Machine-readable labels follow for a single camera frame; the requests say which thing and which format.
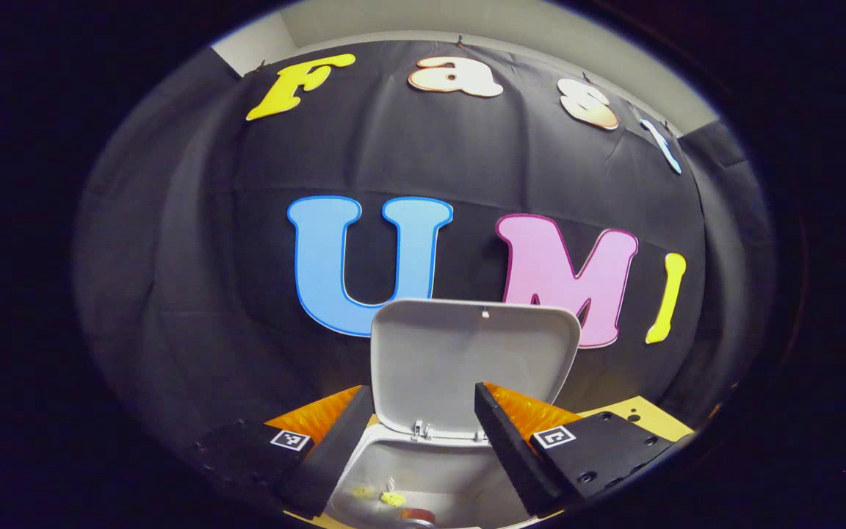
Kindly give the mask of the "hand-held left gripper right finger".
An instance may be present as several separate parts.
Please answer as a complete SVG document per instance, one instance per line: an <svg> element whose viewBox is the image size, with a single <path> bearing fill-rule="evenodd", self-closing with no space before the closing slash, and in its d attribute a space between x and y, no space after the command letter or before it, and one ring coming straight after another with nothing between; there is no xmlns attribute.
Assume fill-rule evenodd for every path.
<svg viewBox="0 0 846 529"><path fill-rule="evenodd" d="M643 478L692 435L642 396L573 413L479 382L474 415L526 512L536 518L601 502Z"/></svg>

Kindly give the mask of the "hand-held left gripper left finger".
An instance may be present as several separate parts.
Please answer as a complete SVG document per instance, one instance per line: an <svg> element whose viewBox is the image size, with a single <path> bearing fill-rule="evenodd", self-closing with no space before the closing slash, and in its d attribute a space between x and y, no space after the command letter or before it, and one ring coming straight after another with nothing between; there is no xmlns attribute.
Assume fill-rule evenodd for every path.
<svg viewBox="0 0 846 529"><path fill-rule="evenodd" d="M372 389L360 385L271 420L236 420L195 442L195 466L232 497L316 518L373 412Z"/></svg>

